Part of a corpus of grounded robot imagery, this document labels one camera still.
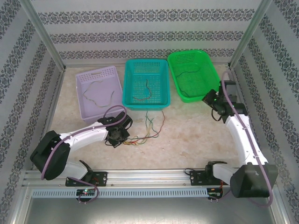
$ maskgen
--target wallpaper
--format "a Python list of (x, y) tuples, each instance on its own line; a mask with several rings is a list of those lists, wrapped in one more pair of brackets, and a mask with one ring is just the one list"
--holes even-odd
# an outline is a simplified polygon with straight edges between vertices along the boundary
[(0, 1), (0, 224), (41, 139), (61, 75), (17, 0)]
[(260, 0), (33, 0), (66, 65), (166, 58), (188, 49), (228, 63)]
[(258, 143), (278, 168), (291, 223), (299, 223), (298, 3), (271, 3), (235, 67)]

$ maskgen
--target turquoise basket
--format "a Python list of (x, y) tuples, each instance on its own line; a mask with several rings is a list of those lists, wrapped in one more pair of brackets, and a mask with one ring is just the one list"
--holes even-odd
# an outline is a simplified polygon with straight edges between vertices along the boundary
[(170, 105), (168, 63), (161, 59), (126, 62), (122, 104), (130, 110), (162, 110)]

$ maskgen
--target lavender basket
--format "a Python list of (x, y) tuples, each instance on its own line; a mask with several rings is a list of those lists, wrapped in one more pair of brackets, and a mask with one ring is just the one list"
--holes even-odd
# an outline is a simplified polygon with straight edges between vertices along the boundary
[[(114, 105), (122, 105), (122, 88), (115, 66), (79, 73), (76, 88), (83, 121), (94, 123)], [(117, 116), (122, 108), (116, 107), (107, 117)]]

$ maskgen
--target plastic basket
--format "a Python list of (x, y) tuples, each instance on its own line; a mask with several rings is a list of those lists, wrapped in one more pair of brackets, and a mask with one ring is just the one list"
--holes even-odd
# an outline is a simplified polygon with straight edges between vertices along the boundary
[(162, 110), (170, 104), (168, 63), (161, 59), (126, 62), (122, 104), (131, 110)]
[[(102, 118), (111, 106), (121, 105), (122, 88), (114, 66), (79, 73), (76, 85), (81, 118), (88, 124)], [(114, 117), (121, 111), (113, 108), (107, 116)]]
[(219, 90), (219, 76), (209, 55), (202, 50), (172, 53), (167, 59), (171, 74), (182, 101), (202, 100), (211, 90)]

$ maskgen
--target robotic arm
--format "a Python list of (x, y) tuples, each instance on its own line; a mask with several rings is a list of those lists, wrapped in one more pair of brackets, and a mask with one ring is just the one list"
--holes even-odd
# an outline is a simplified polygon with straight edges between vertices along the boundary
[[(206, 166), (206, 173), (229, 184), (235, 197), (269, 197), (269, 188), (260, 166), (258, 165), (257, 157), (266, 172), (271, 188), (273, 188), (276, 181), (278, 170), (275, 165), (268, 164), (267, 159), (259, 149), (250, 128), (249, 117), (247, 116), (245, 106), (244, 104), (237, 103), (235, 82), (224, 81), (224, 85), (229, 100), (233, 103), (233, 107), (242, 119), (245, 127), (241, 125), (239, 119), (225, 98), (221, 84), (218, 93), (216, 93), (215, 90), (211, 90), (204, 97), (203, 101), (212, 108), (212, 111), (216, 111), (221, 116), (223, 123), (228, 127), (232, 134), (239, 155), (240, 168), (232, 168), (225, 162), (212, 161)], [(252, 140), (256, 155), (246, 130)]]
[(55, 131), (50, 131), (45, 134), (34, 152), (30, 160), (35, 164), (40, 172), (43, 171), (46, 161), (53, 148), (65, 137), (70, 136), (65, 140), (57, 150), (48, 164), (44, 178), (53, 180), (57, 177), (74, 177), (85, 182), (90, 182), (92, 170), (83, 161), (73, 161), (69, 154), (76, 150), (89, 145), (96, 141), (104, 141), (105, 144), (113, 147), (119, 146), (127, 140), (129, 133), (128, 129), (132, 126), (132, 119), (126, 115), (125, 119), (117, 125), (107, 126), (102, 128), (94, 128), (100, 125), (108, 125), (120, 121), (125, 116), (125, 112), (121, 112), (116, 118), (101, 118), (92, 125), (70, 133), (57, 134)]

